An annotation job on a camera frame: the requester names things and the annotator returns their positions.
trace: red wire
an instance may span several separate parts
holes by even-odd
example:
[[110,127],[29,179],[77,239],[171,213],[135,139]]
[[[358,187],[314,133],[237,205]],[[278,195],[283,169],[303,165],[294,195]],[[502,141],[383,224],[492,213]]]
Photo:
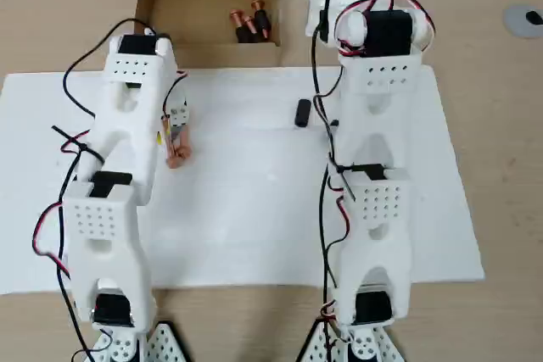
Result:
[[328,177],[328,180],[326,181],[326,183],[328,184],[328,188],[330,188],[334,192],[342,192],[344,190],[342,187],[332,187],[332,183],[330,182],[330,178],[331,177]]
[[46,256],[50,258],[63,272],[64,274],[70,278],[70,273],[66,266],[63,265],[63,263],[60,261],[60,259],[54,255],[51,252],[43,252],[41,251],[37,246],[37,238],[40,234],[40,230],[42,229],[43,222],[47,218],[48,214],[51,212],[52,209],[55,209],[62,205],[61,202],[52,203],[49,205],[40,215],[40,218],[37,220],[36,227],[34,228],[34,233],[32,235],[32,249],[34,250],[34,253],[38,256]]
[[343,219],[345,221],[345,235],[344,235],[343,239],[340,240],[340,242],[345,240],[347,238],[347,236],[349,235],[349,232],[350,232],[349,216],[347,215],[347,211],[345,211],[345,208],[344,208],[344,206],[342,204],[343,201],[344,201],[343,195],[341,197],[338,197],[338,199],[336,199],[336,205],[338,206],[339,212],[341,212],[341,214],[343,215]]
[[[89,131],[91,131],[90,129],[87,129],[86,131],[82,131],[81,133],[78,133],[77,135],[74,136],[74,139],[79,139],[80,137],[83,137],[85,136]],[[73,154],[77,154],[77,152],[74,152],[73,150],[66,150],[66,148],[71,144],[71,140],[67,140],[66,142],[64,142],[62,144],[62,146],[60,146],[60,151],[62,153],[73,153]]]

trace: small black object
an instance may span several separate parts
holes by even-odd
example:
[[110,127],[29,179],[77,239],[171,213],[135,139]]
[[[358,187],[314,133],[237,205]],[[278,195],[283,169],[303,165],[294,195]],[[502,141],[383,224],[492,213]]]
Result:
[[261,31],[257,31],[255,34],[251,33],[251,36],[253,37],[252,42],[267,42]]
[[355,301],[355,325],[384,322],[392,318],[392,305],[386,292],[359,292]]
[[367,36],[364,41],[366,57],[409,55],[413,20],[403,10],[379,10],[365,13]]
[[105,326],[134,326],[128,298],[122,294],[99,294],[96,297],[93,321]]
[[307,127],[309,122],[309,113],[311,112],[311,101],[309,99],[300,99],[296,109],[294,124],[298,127]]
[[116,171],[97,171],[91,178],[94,183],[89,197],[107,198],[115,184],[130,186],[132,174],[118,173]]
[[154,48],[158,39],[158,36],[125,34],[120,39],[119,54],[155,55]]
[[259,31],[266,30],[268,33],[272,31],[272,23],[270,23],[268,15],[264,9],[255,11],[255,24]]
[[526,14],[526,20],[532,25],[543,25],[543,17],[535,10],[532,10]]
[[255,37],[247,25],[242,25],[236,29],[236,37],[239,43],[255,42]]
[[358,164],[353,165],[351,171],[364,171],[370,180],[372,181],[381,181],[387,180],[387,177],[384,175],[386,169],[382,164]]

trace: copper connector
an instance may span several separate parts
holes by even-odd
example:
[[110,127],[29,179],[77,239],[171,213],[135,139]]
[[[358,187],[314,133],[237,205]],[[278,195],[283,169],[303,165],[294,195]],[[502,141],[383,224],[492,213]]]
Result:
[[258,31],[256,30],[256,27],[255,27],[255,22],[253,21],[252,17],[245,16],[244,22],[247,25],[247,27],[249,27],[249,30],[251,30],[251,33],[258,34]]
[[262,10],[264,9],[264,1],[263,0],[253,0],[253,2],[251,2],[251,7],[254,9],[254,10]]
[[236,27],[241,27],[244,25],[242,18],[244,17],[243,10],[234,9],[232,12],[230,12],[230,19],[232,20],[233,24]]

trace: perforated panel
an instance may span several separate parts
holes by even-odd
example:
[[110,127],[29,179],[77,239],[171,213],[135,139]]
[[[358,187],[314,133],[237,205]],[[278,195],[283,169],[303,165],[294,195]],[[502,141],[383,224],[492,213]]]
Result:
[[380,58],[343,58],[340,63],[347,70],[355,70],[359,75],[360,87],[356,92],[382,94],[394,92],[413,92],[416,89],[422,55],[412,49],[411,55]]
[[[92,357],[95,362],[109,362],[109,351],[111,350],[110,339],[107,335],[102,334],[100,338],[96,341],[92,349],[103,349],[100,352],[92,352]],[[85,358],[85,362],[90,362],[89,358]]]
[[401,217],[404,204],[402,187],[397,184],[373,183],[363,188],[362,219],[388,222]]
[[[326,362],[324,324],[320,323],[299,362]],[[382,327],[354,327],[354,336],[349,343],[338,340],[333,330],[328,330],[330,343],[333,343],[332,362],[348,362],[348,347],[359,360],[371,360],[377,356],[378,362],[404,362],[403,357]]]
[[141,83],[151,73],[156,73],[160,57],[134,54],[112,54],[104,67],[108,81]]
[[188,362],[167,324],[158,324],[147,344],[146,362]]
[[106,205],[74,205],[77,231],[91,239],[112,239],[115,237],[116,221],[114,210]]

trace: black wire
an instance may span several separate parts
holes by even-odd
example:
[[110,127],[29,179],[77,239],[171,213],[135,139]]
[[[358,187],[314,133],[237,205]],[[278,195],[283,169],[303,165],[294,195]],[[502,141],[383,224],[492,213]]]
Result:
[[[103,347],[103,348],[97,348],[97,349],[89,349],[88,352],[102,352],[102,351],[105,351],[107,348],[109,348],[111,346],[111,344],[113,343],[113,337],[105,330],[100,330],[104,335],[107,335],[109,337],[109,343]],[[78,349],[77,351],[75,351],[72,355],[71,355],[71,359],[70,359],[70,362],[74,362],[76,356],[82,352],[85,352],[84,349]]]
[[102,163],[102,165],[105,164],[104,157],[102,157],[97,151],[92,150],[90,147],[88,147],[86,143],[81,143],[75,137],[70,136],[68,133],[66,133],[62,129],[59,129],[59,127],[56,125],[51,126],[51,129],[59,133],[61,136],[64,136],[66,139],[68,139],[69,142],[75,144],[80,149],[80,152],[88,152],[92,154],[95,157],[95,159],[97,159],[100,163]]
[[[322,249],[322,263],[324,265],[324,277],[322,283],[322,303],[327,303],[328,300],[328,272],[330,271],[330,265],[328,264],[326,243],[324,238],[324,192],[326,190],[326,182],[328,179],[328,166],[324,170],[324,175],[322,176],[321,191],[319,193],[319,237],[321,238],[321,249]],[[330,334],[328,333],[328,321],[324,320],[324,341],[327,355],[327,362],[332,361],[332,349],[330,347]]]
[[[79,163],[81,154],[82,154],[82,151],[80,151],[76,155],[76,157],[74,158],[74,161],[72,161],[70,168],[68,169],[68,172],[66,173],[66,177],[64,178],[64,181],[62,183],[62,187],[60,188],[60,193],[59,193],[59,201],[61,203],[62,203],[62,198],[64,197],[64,193],[66,192],[68,183],[70,182],[70,178],[72,177],[72,174],[74,173],[74,170],[76,169],[76,166]],[[63,211],[62,205],[59,207],[59,233],[60,233],[59,259],[62,259],[62,256],[64,254],[64,211]],[[76,313],[74,312],[70,299],[68,298],[68,293],[66,292],[66,287],[64,287],[64,282],[62,281],[61,273],[62,273],[62,270],[57,266],[57,280],[59,282],[60,292],[62,293],[62,298],[64,299],[64,302],[66,303],[66,308],[68,309],[68,312],[70,314],[70,319],[74,326],[74,330],[76,331],[77,339],[79,340],[79,343],[81,344],[82,350],[87,355],[88,360],[90,362],[95,362],[94,358],[91,355],[91,351],[88,348],[87,343],[85,342],[85,339],[83,338],[83,334],[81,334],[81,329],[79,327],[79,323],[77,322]]]
[[179,83],[180,80],[183,80],[187,78],[187,75],[181,75],[180,77],[176,78],[175,81],[173,81],[173,84],[171,84],[171,88],[166,93],[166,96],[164,97],[164,102],[162,103],[162,112],[164,113],[164,116],[166,116],[166,104],[168,103],[168,97],[170,97],[171,91],[173,91],[173,88],[176,87],[176,85]]
[[94,46],[90,51],[87,51],[86,53],[84,53],[82,56],[80,56],[67,70],[66,72],[64,73],[64,77],[62,78],[62,87],[64,88],[64,93],[66,94],[66,96],[70,99],[71,102],[74,103],[75,106],[77,106],[77,108],[81,109],[83,112],[85,112],[86,114],[89,114],[91,115],[93,118],[95,117],[95,114],[93,111],[91,111],[90,109],[87,109],[85,108],[81,103],[79,103],[77,101],[77,99],[75,99],[71,94],[70,92],[68,91],[68,85],[67,85],[67,81],[68,81],[68,75],[70,74],[71,71],[73,71],[77,65],[79,65],[83,60],[85,60],[86,58],[88,58],[92,53],[96,52],[96,50],[98,50],[100,47],[102,47],[102,45],[108,41],[108,39],[111,37],[111,35],[115,32],[115,30],[117,30],[119,27],[121,27],[122,25],[124,25],[125,23],[128,23],[128,22],[134,22],[134,23],[138,23],[144,27],[147,27],[149,28],[155,35],[156,35],[156,31],[153,29],[153,27],[151,27],[150,25],[148,25],[147,23],[145,23],[144,21],[141,21],[140,19],[135,19],[135,18],[128,18],[128,19],[123,19],[121,20],[119,23],[117,23],[116,25],[114,25],[109,31],[108,31],[108,34],[105,35],[105,37],[100,40],[98,42],[98,44],[96,46]]
[[430,13],[428,13],[428,11],[422,6],[422,4],[418,0],[411,0],[411,1],[415,3],[419,8],[421,8],[423,13],[426,15],[426,18],[428,19],[428,22],[432,25],[432,28],[434,29],[434,33],[437,33],[437,31],[435,30],[434,20],[432,19],[432,16],[430,16]]

